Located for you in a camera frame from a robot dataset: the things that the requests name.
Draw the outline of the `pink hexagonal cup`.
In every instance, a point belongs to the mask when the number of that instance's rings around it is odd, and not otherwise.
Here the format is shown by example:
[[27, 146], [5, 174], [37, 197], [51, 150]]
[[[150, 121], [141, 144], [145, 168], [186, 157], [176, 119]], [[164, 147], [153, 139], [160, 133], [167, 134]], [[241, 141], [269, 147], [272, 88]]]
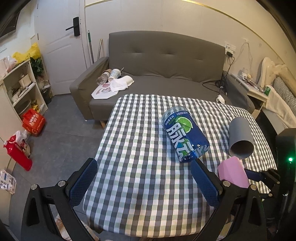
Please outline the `pink hexagonal cup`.
[[226, 180], [241, 188], [248, 188], [250, 185], [243, 163], [236, 156], [221, 162], [218, 166], [218, 175], [221, 181]]

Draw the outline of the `grey cylindrical cup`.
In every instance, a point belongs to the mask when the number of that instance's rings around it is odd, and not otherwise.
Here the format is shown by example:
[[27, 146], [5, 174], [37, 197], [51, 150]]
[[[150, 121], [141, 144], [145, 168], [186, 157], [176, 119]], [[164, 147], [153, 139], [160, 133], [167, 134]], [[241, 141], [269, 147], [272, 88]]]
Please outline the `grey cylindrical cup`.
[[229, 155], [246, 159], [254, 151], [254, 139], [249, 121], [243, 117], [234, 118], [229, 124]]

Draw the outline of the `white paper cup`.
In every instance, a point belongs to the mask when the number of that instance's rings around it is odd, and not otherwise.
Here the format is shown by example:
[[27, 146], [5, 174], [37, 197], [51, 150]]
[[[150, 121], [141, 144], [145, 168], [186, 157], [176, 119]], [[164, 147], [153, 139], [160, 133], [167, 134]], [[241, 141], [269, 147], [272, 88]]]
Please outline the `white paper cup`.
[[126, 85], [127, 87], [131, 86], [134, 83], [134, 80], [132, 77], [126, 75], [124, 77], [121, 77], [118, 79], [123, 85]]

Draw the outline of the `white drink cup with straw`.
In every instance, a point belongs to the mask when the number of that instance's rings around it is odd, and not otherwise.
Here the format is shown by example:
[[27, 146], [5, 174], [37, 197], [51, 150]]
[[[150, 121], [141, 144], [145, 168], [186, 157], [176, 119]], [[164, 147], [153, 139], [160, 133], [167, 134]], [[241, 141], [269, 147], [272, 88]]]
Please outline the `white drink cup with straw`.
[[122, 72], [123, 68], [121, 70], [119, 69], [112, 69], [108, 81], [111, 82], [114, 79], [118, 79], [119, 77], [121, 77], [121, 72]]

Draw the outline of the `white blanket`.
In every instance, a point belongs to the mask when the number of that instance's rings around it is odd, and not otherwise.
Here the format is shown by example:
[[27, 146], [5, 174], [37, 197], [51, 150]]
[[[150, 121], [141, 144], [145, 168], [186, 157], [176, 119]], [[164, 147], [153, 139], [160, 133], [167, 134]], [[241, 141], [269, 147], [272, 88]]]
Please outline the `white blanket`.
[[265, 87], [270, 88], [265, 108], [275, 113], [286, 128], [295, 128], [295, 115], [290, 107], [271, 85], [266, 85]]

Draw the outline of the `bed with white headboard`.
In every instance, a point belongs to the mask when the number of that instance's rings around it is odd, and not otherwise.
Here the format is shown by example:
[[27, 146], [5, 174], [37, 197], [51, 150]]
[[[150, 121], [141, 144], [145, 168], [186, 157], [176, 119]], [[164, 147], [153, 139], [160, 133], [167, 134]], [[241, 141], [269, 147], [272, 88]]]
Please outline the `bed with white headboard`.
[[263, 112], [277, 134], [295, 128], [295, 78], [286, 65], [276, 65], [265, 57], [261, 65], [258, 85], [270, 88]]

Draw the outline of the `white bedside table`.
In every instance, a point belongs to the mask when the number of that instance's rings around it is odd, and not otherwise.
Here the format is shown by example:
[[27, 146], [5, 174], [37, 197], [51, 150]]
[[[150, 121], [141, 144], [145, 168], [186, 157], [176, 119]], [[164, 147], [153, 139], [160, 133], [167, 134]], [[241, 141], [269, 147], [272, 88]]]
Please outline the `white bedside table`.
[[232, 73], [231, 76], [234, 77], [239, 85], [243, 86], [243, 88], [247, 91], [246, 95], [250, 98], [255, 107], [255, 110], [252, 112], [252, 116], [254, 117], [254, 119], [256, 119], [259, 116], [262, 107], [268, 100], [268, 97], [264, 93], [257, 90], [255, 87], [247, 84], [245, 81], [240, 79], [239, 76]]

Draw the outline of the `green soda can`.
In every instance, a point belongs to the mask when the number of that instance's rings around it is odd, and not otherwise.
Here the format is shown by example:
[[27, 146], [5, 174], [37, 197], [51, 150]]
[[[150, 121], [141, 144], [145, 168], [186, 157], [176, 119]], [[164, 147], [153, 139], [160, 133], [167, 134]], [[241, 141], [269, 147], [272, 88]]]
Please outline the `green soda can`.
[[266, 96], [269, 96], [270, 92], [271, 92], [271, 88], [268, 85], [266, 85], [264, 88], [264, 94]]

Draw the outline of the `striped pillow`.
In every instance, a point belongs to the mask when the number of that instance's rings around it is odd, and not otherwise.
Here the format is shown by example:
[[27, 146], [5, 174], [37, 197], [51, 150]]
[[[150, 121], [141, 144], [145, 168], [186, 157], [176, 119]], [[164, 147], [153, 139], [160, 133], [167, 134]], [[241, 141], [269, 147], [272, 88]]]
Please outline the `striped pillow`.
[[273, 87], [276, 92], [280, 95], [280, 97], [286, 102], [286, 104], [290, 107], [293, 113], [295, 113], [295, 96], [290, 91], [290, 89], [286, 86], [284, 81], [277, 77], [273, 82]]

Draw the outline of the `clear plastic bottle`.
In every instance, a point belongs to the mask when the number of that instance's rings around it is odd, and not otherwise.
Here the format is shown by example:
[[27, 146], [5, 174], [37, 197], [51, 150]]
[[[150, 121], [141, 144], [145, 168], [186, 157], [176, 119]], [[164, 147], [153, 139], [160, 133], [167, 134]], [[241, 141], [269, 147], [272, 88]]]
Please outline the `clear plastic bottle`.
[[105, 84], [105, 83], [108, 81], [111, 72], [112, 72], [111, 69], [107, 69], [107, 70], [105, 70], [105, 71], [102, 73], [102, 75], [100, 75], [100, 76], [97, 78], [97, 84], [98, 84], [98, 85]]

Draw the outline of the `white door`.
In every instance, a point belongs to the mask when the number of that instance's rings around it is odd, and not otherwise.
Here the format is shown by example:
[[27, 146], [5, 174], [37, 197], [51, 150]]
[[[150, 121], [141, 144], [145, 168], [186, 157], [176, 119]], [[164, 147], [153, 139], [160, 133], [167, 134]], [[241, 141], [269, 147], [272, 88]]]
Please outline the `white door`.
[[37, 1], [35, 33], [53, 94], [67, 94], [70, 84], [87, 69], [80, 36], [75, 37], [73, 18], [80, 17], [80, 1]]

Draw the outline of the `yellow plastic bag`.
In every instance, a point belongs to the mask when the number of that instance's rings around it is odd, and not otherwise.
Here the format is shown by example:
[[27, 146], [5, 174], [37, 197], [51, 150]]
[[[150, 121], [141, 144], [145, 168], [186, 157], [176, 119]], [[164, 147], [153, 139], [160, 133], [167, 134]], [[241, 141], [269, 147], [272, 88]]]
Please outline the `yellow plastic bag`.
[[33, 58], [34, 60], [41, 58], [41, 52], [40, 52], [37, 42], [32, 44], [30, 49], [25, 53], [15, 52], [13, 54], [13, 58], [16, 60], [16, 62], [18, 64], [21, 64], [24, 61], [31, 59], [31, 58]]

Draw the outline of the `black range hood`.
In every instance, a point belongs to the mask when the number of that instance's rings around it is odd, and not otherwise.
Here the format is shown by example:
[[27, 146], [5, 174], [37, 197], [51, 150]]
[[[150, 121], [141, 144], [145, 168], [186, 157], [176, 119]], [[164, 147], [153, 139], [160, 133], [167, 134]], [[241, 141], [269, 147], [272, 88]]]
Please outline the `black range hood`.
[[3, 32], [1, 33], [1, 37], [0, 37], [1, 41], [7, 39], [13, 33], [16, 32], [16, 26], [17, 26], [19, 15], [20, 15], [20, 12], [17, 12], [16, 14], [14, 14], [13, 18], [8, 22]]

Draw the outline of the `wall power socket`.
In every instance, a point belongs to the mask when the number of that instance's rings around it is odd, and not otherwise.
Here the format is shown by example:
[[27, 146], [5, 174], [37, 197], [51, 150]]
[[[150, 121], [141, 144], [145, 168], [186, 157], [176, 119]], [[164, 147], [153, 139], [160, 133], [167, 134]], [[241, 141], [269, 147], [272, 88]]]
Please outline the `wall power socket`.
[[225, 47], [225, 53], [229, 52], [231, 54], [234, 54], [236, 52], [236, 46], [233, 44], [230, 44], [229, 42], [224, 42]]

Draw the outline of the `green handled broom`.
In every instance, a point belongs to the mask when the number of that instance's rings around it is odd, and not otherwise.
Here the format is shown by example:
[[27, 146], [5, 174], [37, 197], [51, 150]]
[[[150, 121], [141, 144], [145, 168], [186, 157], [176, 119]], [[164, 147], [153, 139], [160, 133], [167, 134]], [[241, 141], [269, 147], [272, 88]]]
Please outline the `green handled broom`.
[[92, 61], [92, 64], [94, 64], [95, 61], [94, 61], [94, 56], [93, 56], [91, 33], [89, 30], [87, 31], [87, 35], [88, 35], [88, 43], [89, 43], [89, 48], [90, 48], [91, 61]]

